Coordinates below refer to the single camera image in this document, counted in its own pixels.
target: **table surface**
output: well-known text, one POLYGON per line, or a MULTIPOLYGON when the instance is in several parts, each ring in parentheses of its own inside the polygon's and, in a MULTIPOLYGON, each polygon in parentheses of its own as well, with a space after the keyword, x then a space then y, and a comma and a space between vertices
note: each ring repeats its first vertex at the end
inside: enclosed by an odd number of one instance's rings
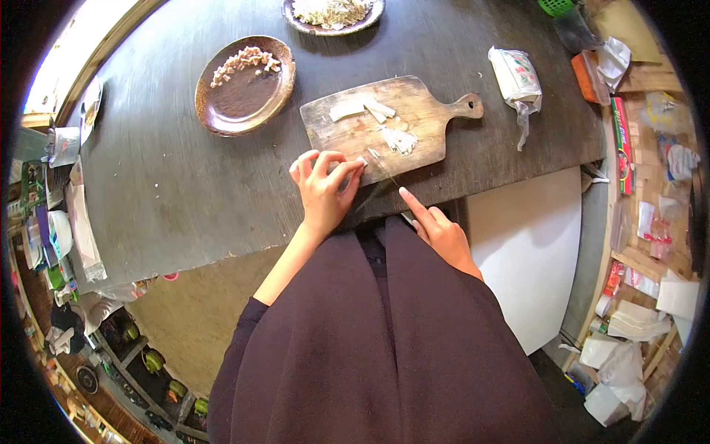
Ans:
MULTIPOLYGON (((302 218, 288 167, 310 149, 301 105, 340 90, 416 75, 443 103, 468 92, 478 121, 447 127, 447 155, 398 177, 426 205, 604 156, 601 119, 584 101, 551 18, 533 1, 389 0, 380 21, 338 38, 298 33, 276 0, 171 0, 100 69, 102 107, 82 147, 92 228, 109 279, 88 290, 191 269, 287 243, 302 218), (296 59, 293 95, 269 123, 220 138, 195 115, 203 67, 228 43, 265 34, 296 59), (529 53, 542 111, 520 137, 488 49, 529 53)), ((71 124, 78 125, 75 110, 71 124)), ((404 209, 388 180, 360 189, 343 227, 404 209)))

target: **white board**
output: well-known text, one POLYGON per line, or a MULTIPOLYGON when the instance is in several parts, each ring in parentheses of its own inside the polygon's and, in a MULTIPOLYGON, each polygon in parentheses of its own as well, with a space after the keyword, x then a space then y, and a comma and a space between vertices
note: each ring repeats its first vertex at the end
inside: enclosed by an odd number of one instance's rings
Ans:
POLYGON ((466 198, 471 255, 526 354, 559 332, 577 267, 579 167, 466 198))

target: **white bowl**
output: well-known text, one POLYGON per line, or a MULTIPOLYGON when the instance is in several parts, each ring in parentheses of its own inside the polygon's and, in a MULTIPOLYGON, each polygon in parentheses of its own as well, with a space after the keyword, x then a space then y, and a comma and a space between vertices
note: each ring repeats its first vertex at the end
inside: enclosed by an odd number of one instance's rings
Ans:
POLYGON ((62 210, 50 211, 47 213, 49 224, 49 240, 57 254, 57 259, 61 259, 72 249, 74 238, 72 237, 72 225, 69 223, 69 215, 62 210))

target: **wooden plate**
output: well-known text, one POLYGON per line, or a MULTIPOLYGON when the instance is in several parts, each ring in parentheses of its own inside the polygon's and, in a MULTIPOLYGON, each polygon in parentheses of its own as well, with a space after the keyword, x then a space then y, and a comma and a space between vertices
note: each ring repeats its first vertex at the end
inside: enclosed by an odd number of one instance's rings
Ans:
POLYGON ((222 48, 204 67, 195 89, 197 118, 205 128, 223 137, 251 131, 281 110, 293 91, 295 76, 296 62, 284 42, 268 36, 240 38, 222 48), (264 71, 263 63, 246 66, 230 75, 230 81, 221 87, 211 88, 214 71, 245 46, 258 46, 272 53, 273 58, 281 62, 281 71, 257 76, 256 70, 264 71))
POLYGON ((310 23, 302 23, 301 20, 293 16, 293 0, 284 0, 281 13, 286 23, 298 29, 302 33, 311 34, 313 36, 344 36, 346 34, 356 33, 357 31, 362 31, 365 28, 372 26, 377 20, 382 16, 385 10, 385 0, 373 0, 372 7, 370 11, 365 15, 365 17, 357 23, 336 31, 334 29, 323 29, 321 25, 312 25, 310 23))

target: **plate of sliced food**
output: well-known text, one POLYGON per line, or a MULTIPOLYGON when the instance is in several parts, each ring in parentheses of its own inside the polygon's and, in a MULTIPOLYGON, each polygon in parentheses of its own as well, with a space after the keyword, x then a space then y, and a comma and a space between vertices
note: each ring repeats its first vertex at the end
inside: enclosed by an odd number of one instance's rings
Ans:
POLYGON ((293 91, 291 49, 268 36, 240 38, 204 67, 195 88, 195 111, 205 128, 223 137, 249 132, 275 116, 293 91))
POLYGON ((382 16, 385 0, 284 0, 288 24, 314 36, 343 36, 372 26, 382 16))

